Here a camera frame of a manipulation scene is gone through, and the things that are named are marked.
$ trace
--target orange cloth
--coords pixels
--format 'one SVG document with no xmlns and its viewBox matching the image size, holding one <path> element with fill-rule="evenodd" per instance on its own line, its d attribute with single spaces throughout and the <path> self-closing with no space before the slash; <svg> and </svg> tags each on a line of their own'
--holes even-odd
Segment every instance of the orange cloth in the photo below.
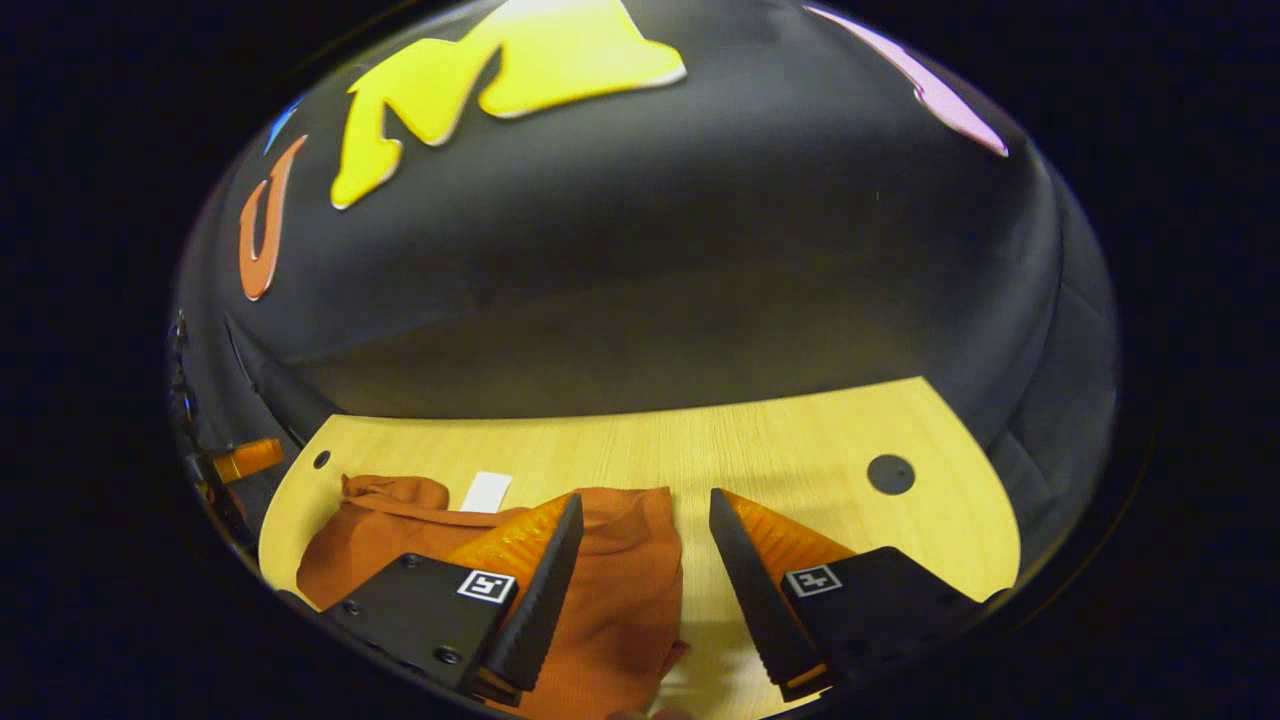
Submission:
<svg viewBox="0 0 1280 720">
<path fill-rule="evenodd" d="M 321 609 L 404 552 L 442 560 L 527 510 L 448 511 L 448 488 L 426 478 L 343 477 L 342 491 L 298 566 L 298 589 Z M 575 492 L 582 543 L 538 688 L 517 708 L 499 706 L 532 720 L 644 710 L 689 648 L 677 637 L 684 573 L 671 489 Z"/>
</svg>

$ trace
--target white paper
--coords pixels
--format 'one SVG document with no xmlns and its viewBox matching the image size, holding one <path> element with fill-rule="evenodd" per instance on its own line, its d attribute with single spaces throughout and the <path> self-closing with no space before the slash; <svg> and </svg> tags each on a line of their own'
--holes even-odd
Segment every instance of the white paper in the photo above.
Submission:
<svg viewBox="0 0 1280 720">
<path fill-rule="evenodd" d="M 508 486 L 511 486 L 511 475 L 476 473 L 475 479 L 471 480 L 471 488 L 467 489 L 467 496 L 462 498 L 462 507 L 458 510 L 463 512 L 497 512 L 502 507 L 502 498 L 507 495 Z"/>
</svg>

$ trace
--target wooden table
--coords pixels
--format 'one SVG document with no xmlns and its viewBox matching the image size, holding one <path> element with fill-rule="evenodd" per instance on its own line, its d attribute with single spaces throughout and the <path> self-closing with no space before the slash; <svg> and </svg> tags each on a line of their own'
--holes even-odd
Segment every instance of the wooden table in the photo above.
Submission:
<svg viewBox="0 0 1280 720">
<path fill-rule="evenodd" d="M 323 468 L 314 459 L 329 451 Z M 884 495 L 867 477 L 884 454 L 906 459 L 914 486 Z M 708 529 L 722 487 L 865 552 L 895 546 L 975 601 L 1011 587 L 1019 536 L 982 448 L 924 378 L 835 392 L 582 418 L 397 420 L 334 415 L 289 469 L 268 510 L 260 562 L 268 583 L 298 594 L 311 537 L 337 511 L 340 478 L 422 475 L 456 510 L 477 471 L 512 475 L 503 507 L 532 507 L 582 487 L 668 486 L 684 544 L 681 638 L 691 652 L 655 707 L 699 720 L 768 716 L 769 684 Z"/>
</svg>

